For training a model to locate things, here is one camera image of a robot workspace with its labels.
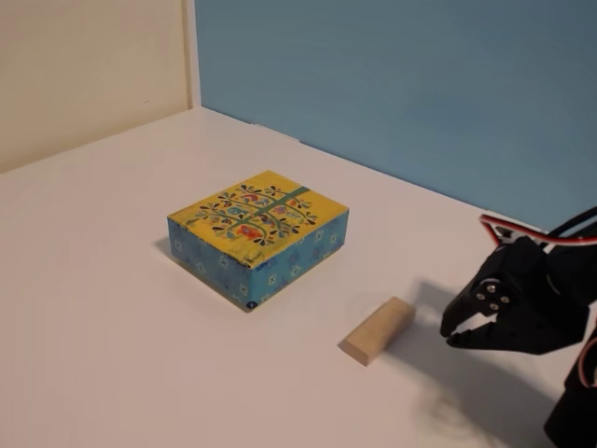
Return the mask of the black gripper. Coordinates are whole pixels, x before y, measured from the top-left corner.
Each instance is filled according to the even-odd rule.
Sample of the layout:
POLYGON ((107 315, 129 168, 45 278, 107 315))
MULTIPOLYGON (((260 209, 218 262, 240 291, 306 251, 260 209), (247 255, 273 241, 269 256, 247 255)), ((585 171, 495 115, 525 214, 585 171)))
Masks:
POLYGON ((479 278, 448 304, 440 335, 453 348, 543 355, 579 343, 589 310, 566 299, 550 283, 547 254, 528 238, 499 245, 479 278), (457 328, 482 314, 493 322, 464 332, 457 328))

